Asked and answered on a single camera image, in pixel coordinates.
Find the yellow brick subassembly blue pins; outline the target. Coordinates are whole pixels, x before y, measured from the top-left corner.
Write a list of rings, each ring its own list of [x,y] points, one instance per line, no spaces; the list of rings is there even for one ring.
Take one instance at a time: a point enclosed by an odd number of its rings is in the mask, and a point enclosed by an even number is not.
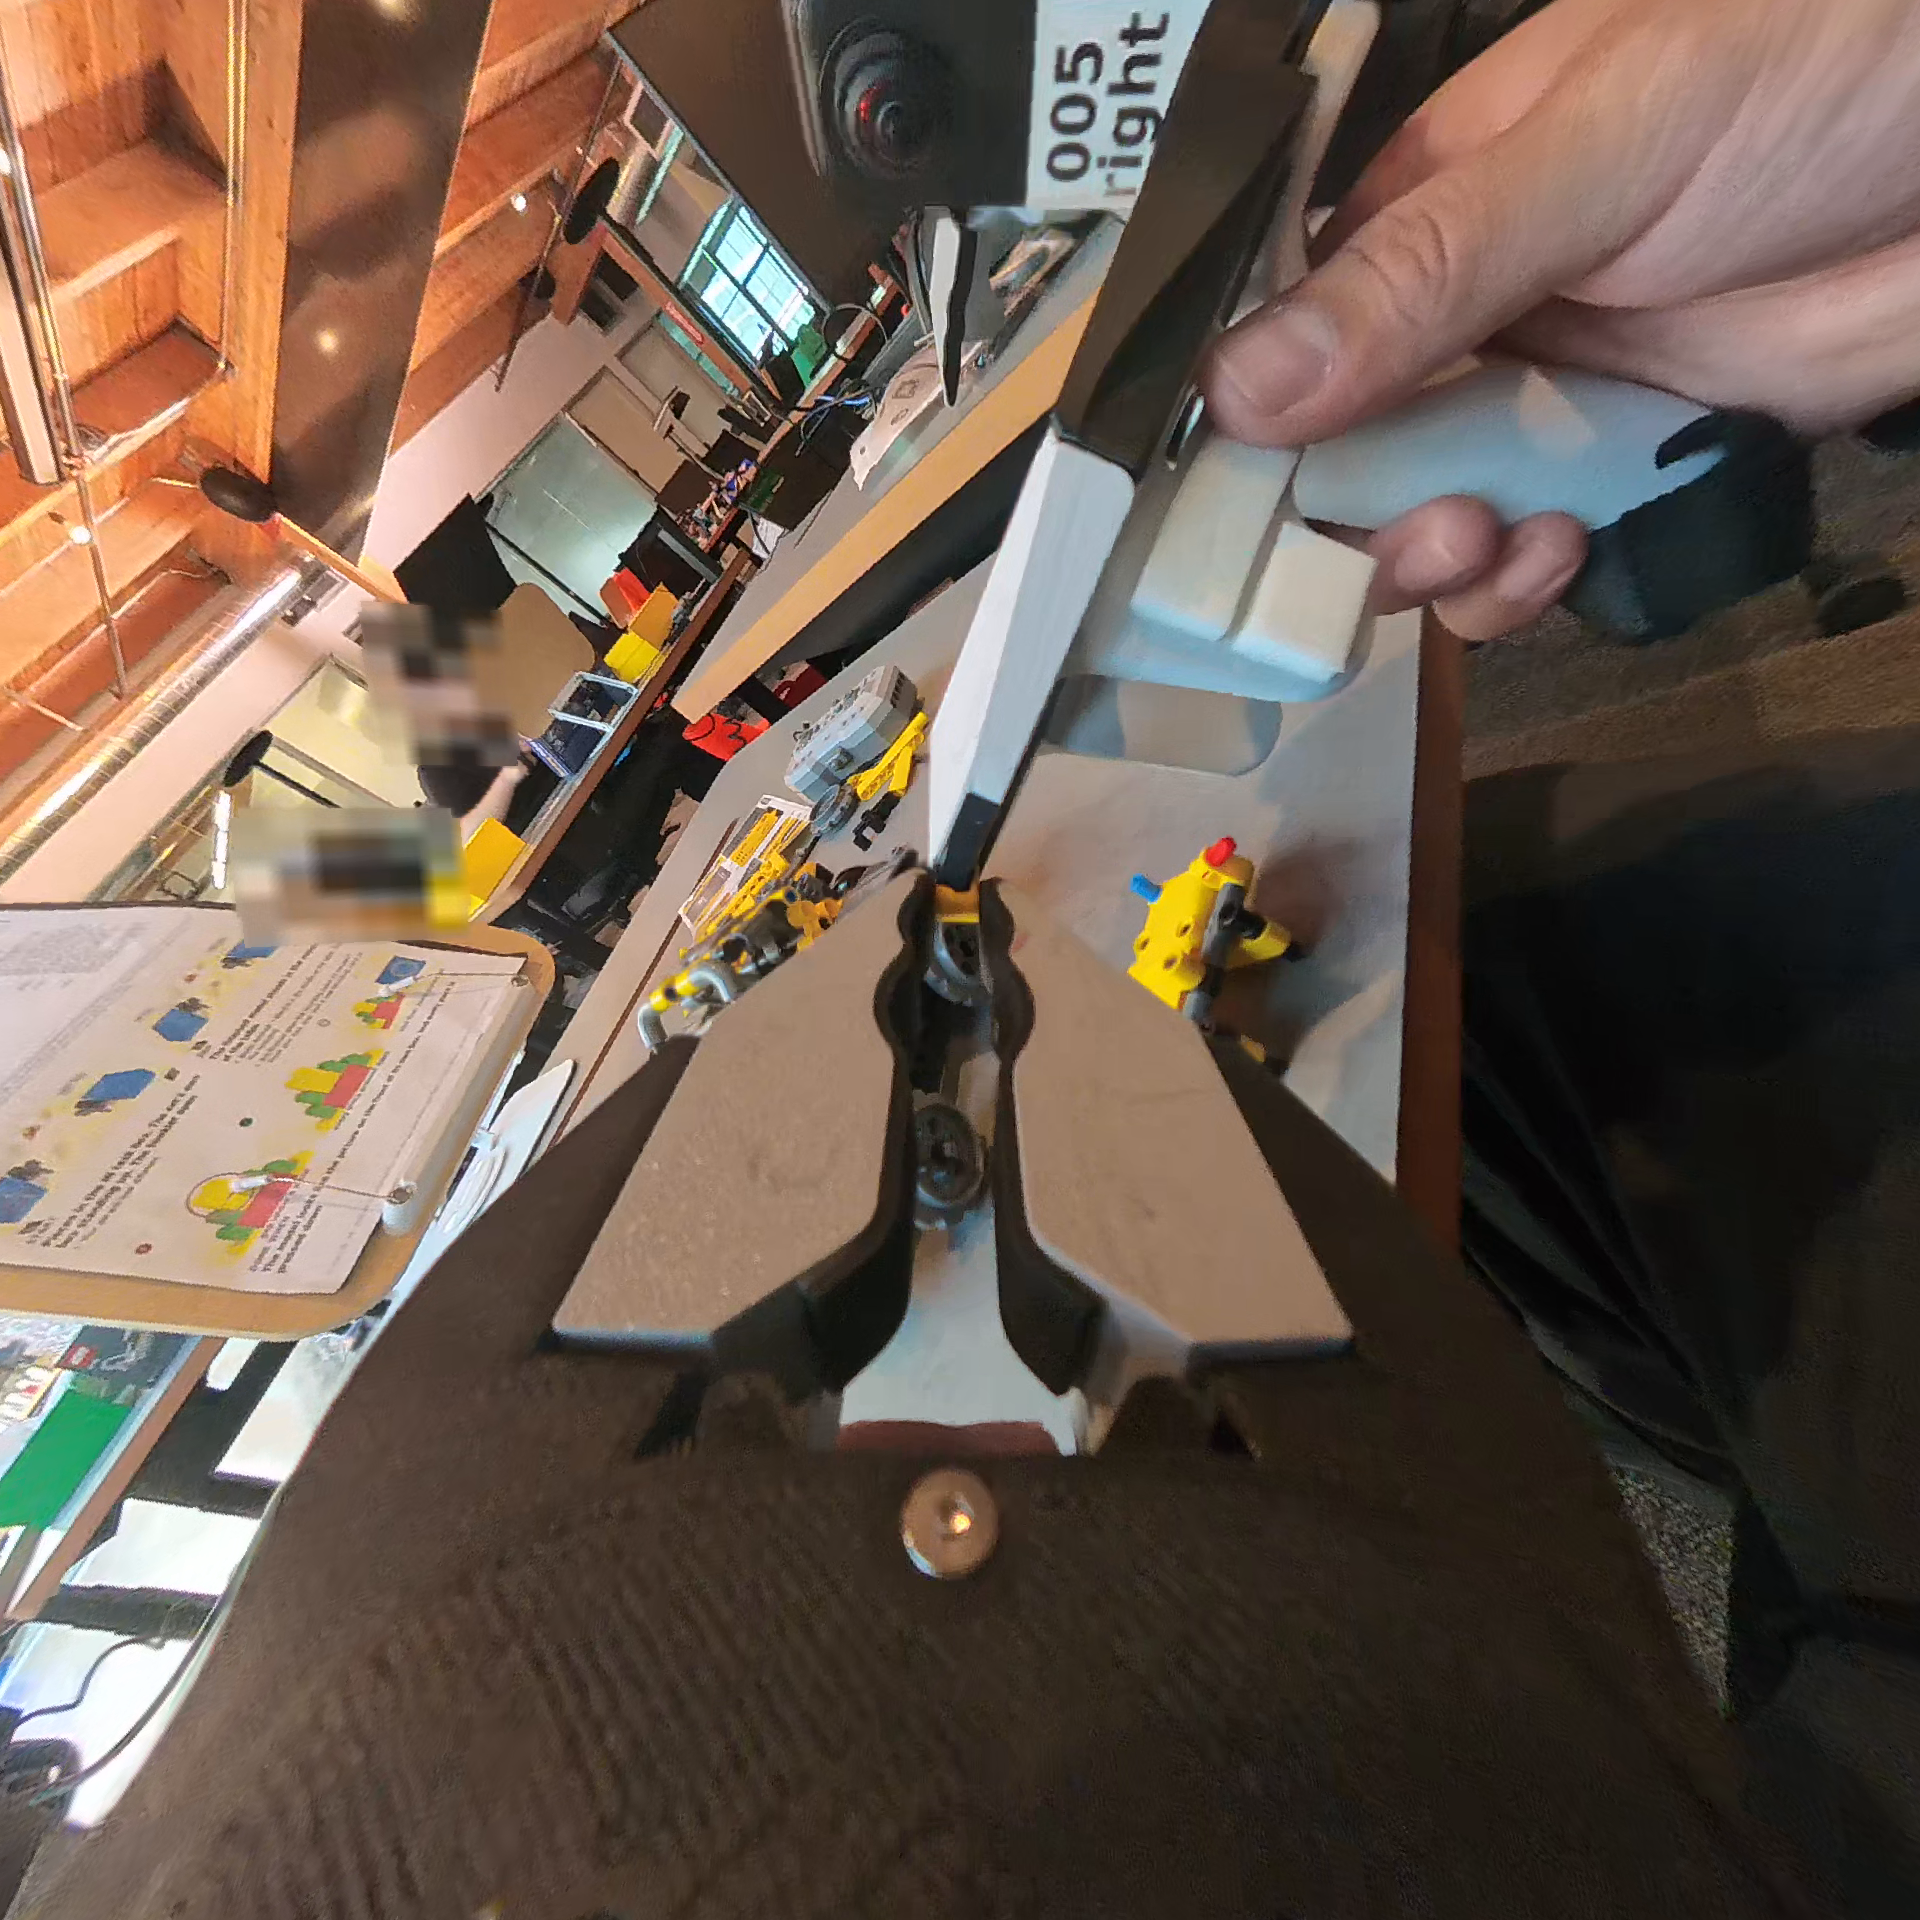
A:
[[[1162,882],[1142,872],[1129,880],[1130,893],[1142,903],[1142,924],[1127,971],[1186,1021],[1206,1031],[1215,1027],[1215,1003],[1230,973],[1302,958],[1296,938],[1258,911],[1251,893],[1238,901],[1232,888],[1215,899],[1203,933],[1174,930],[1170,917],[1157,909]]]

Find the long grey table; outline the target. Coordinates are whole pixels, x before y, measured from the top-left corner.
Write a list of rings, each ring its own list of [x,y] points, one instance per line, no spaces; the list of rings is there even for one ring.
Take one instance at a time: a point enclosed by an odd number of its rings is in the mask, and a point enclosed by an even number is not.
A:
[[[765,668],[873,644],[994,551],[1105,267],[1094,247],[1072,255],[958,407],[915,421],[865,486],[840,480],[778,541],[679,686],[685,720]]]

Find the silver air duct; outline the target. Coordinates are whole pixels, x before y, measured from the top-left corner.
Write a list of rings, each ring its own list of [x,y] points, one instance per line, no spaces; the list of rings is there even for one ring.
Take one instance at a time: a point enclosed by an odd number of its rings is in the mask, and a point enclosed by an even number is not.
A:
[[[173,629],[159,664],[129,694],[111,696],[2,814],[2,882],[10,882],[94,802],[136,755],[178,720],[267,629],[306,598],[319,572],[274,564],[258,582],[216,589]]]

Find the plywood panel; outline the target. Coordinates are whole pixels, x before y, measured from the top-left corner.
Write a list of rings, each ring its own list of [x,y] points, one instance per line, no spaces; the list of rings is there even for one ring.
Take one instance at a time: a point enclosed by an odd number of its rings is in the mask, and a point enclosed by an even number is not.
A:
[[[568,615],[533,582],[515,582],[470,638],[470,677],[485,712],[534,738],[552,723],[567,683],[589,671],[594,650]]]

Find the blue green panels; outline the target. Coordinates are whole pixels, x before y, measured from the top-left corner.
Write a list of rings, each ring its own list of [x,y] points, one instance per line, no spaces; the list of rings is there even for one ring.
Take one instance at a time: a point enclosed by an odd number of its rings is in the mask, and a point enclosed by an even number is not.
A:
[[[134,1383],[72,1372],[47,1373],[37,1396],[6,1395],[2,1528],[49,1527],[143,1398]]]

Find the yellow beam assembly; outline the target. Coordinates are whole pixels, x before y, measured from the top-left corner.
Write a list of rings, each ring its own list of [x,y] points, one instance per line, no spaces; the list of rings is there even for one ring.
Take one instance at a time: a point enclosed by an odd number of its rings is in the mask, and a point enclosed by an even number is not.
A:
[[[870,808],[885,796],[903,796],[911,781],[914,767],[923,756],[928,741],[929,712],[915,710],[911,723],[903,726],[893,742],[847,783],[854,798],[854,811]]]

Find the wooden board with printed sheet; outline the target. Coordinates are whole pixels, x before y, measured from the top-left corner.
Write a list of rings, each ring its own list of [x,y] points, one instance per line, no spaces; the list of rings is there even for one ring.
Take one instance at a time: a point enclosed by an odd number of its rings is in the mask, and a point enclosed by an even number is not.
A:
[[[2,1307],[306,1338],[399,1280],[558,982],[539,941],[2,914]]]

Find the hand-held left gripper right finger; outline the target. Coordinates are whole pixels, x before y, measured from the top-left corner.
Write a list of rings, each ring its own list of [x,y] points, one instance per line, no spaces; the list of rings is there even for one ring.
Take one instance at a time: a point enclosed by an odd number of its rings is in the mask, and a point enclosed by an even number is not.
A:
[[[1345,1360],[1354,1326],[1208,1038],[1026,888],[975,893],[991,1307],[1089,1453],[1141,1384]]]

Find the person's dark clothed body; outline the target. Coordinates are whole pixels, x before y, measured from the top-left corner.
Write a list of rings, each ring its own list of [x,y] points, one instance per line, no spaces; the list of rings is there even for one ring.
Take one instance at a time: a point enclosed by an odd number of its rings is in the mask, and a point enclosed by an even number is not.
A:
[[[1914,726],[1493,775],[1462,837],[1461,1245],[1731,1499],[1749,1804],[1914,1916]]]

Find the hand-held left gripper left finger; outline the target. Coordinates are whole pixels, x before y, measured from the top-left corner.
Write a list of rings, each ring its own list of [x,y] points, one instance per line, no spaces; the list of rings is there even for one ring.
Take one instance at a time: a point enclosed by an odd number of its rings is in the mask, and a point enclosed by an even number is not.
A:
[[[662,1107],[551,1331],[664,1367],[646,1442],[693,1439],[725,1381],[839,1402],[901,1333],[928,927],[929,877],[888,872],[635,1077]]]

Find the yellow toy brick car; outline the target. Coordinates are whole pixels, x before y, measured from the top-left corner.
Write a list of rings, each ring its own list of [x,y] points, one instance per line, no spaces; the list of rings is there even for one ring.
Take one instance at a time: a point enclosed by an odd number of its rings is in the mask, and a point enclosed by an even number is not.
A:
[[[707,940],[683,949],[677,971],[637,1005],[633,1021],[643,1053],[656,1055],[671,1038],[696,1040],[751,986],[816,947],[885,882],[919,867],[911,848],[840,871],[816,858],[791,864],[754,901],[738,901]],[[921,1231],[958,1231],[985,1207],[989,1187],[989,1142],[962,1103],[965,1066],[989,1036],[977,927],[939,927],[929,909],[919,1008],[909,1067],[915,1107],[914,1222]]]

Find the black flat panel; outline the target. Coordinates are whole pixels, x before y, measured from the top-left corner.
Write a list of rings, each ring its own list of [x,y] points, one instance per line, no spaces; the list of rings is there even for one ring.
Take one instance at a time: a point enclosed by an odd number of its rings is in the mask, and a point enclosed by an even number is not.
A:
[[[462,495],[392,575],[406,604],[458,616],[490,615],[515,589],[473,495]]]

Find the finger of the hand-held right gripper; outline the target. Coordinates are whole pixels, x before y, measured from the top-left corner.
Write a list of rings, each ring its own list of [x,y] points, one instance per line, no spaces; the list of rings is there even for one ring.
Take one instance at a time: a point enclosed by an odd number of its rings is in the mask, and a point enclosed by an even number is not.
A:
[[[1129,470],[1047,430],[928,734],[928,868],[941,886],[983,872],[1133,503]]]

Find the person's right hand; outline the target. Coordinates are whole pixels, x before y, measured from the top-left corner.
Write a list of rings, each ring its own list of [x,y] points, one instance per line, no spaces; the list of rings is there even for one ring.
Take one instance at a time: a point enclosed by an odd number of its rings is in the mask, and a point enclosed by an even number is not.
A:
[[[1222,333],[1302,448],[1496,348],[1849,435],[1917,396],[1917,4],[1560,2],[1464,63]]]

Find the window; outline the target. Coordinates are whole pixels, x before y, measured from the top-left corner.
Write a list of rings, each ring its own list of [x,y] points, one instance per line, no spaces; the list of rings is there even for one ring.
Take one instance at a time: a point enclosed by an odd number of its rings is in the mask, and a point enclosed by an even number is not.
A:
[[[742,366],[791,349],[816,330],[822,303],[757,213],[728,196],[706,221],[679,288]]]

